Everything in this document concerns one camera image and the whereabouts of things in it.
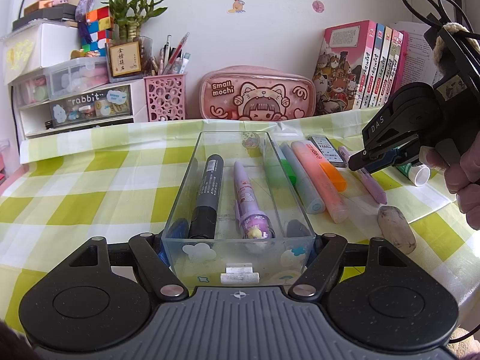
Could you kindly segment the person's right hand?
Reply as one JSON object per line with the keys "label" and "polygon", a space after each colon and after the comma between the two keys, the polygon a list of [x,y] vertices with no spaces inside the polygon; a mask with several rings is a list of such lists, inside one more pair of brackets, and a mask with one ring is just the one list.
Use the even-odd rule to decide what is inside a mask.
{"label": "person's right hand", "polygon": [[461,156],[459,163],[448,164],[439,153],[422,146],[419,153],[422,164],[443,173],[450,194],[456,195],[457,205],[465,214],[468,225],[474,230],[480,227],[480,141],[479,135],[469,149]]}

